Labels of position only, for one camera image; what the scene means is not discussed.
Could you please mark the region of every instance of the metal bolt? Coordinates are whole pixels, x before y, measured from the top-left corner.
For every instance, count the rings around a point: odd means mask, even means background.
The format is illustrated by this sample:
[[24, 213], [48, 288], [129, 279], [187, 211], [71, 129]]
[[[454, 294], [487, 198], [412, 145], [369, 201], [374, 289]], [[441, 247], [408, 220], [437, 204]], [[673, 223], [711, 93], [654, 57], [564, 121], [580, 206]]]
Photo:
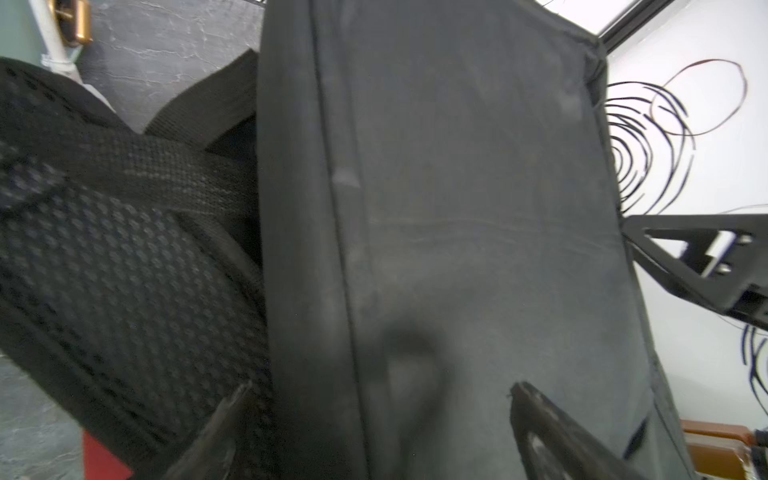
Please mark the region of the metal bolt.
[[727, 275], [728, 273], [731, 273], [732, 269], [730, 268], [730, 265], [727, 263], [721, 263], [720, 265], [715, 267], [715, 272], [719, 273], [720, 275]]

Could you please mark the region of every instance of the black fabric panel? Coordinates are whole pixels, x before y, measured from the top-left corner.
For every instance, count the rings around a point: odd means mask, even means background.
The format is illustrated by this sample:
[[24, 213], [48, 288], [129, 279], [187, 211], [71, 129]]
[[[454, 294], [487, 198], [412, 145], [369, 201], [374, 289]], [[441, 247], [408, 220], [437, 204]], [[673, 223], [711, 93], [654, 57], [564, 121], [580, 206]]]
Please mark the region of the black fabric panel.
[[284, 478], [368, 478], [309, 2], [266, 10], [257, 155]]
[[286, 478], [524, 478], [522, 380], [617, 455], [655, 414], [604, 55], [525, 0], [270, 6], [257, 145]]

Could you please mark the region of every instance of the orange object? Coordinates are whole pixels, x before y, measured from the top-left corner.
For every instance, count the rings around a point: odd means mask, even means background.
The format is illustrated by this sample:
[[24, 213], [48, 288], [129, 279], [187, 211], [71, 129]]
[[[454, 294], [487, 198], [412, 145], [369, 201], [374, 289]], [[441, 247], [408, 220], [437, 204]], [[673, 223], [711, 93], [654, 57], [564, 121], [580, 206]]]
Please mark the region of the orange object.
[[686, 433], [685, 442], [699, 473], [729, 480], [746, 480], [746, 472], [752, 471], [750, 447], [740, 440]]
[[739, 440], [749, 446], [757, 445], [754, 432], [741, 425], [683, 420], [683, 430], [686, 433], [695, 433], [697, 435]]

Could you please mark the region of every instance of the black metal bracket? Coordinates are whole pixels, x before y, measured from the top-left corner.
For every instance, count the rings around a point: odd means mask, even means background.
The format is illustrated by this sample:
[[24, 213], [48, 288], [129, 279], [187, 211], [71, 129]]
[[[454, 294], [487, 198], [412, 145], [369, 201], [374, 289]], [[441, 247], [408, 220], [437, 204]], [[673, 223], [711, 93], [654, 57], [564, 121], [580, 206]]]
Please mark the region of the black metal bracket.
[[[735, 237], [712, 265], [722, 231]], [[622, 233], [639, 263], [667, 292], [721, 315], [768, 329], [768, 215], [640, 215]], [[679, 258], [654, 242], [687, 243]]]
[[530, 383], [512, 387], [510, 422], [529, 480], [644, 480]]

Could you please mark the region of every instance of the red object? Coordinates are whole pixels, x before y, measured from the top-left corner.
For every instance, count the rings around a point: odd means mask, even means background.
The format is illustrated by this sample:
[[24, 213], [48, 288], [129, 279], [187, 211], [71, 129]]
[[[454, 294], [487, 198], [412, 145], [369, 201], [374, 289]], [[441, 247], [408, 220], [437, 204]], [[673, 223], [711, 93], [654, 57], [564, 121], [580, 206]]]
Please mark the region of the red object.
[[85, 480], [127, 480], [133, 472], [88, 432], [83, 432]]

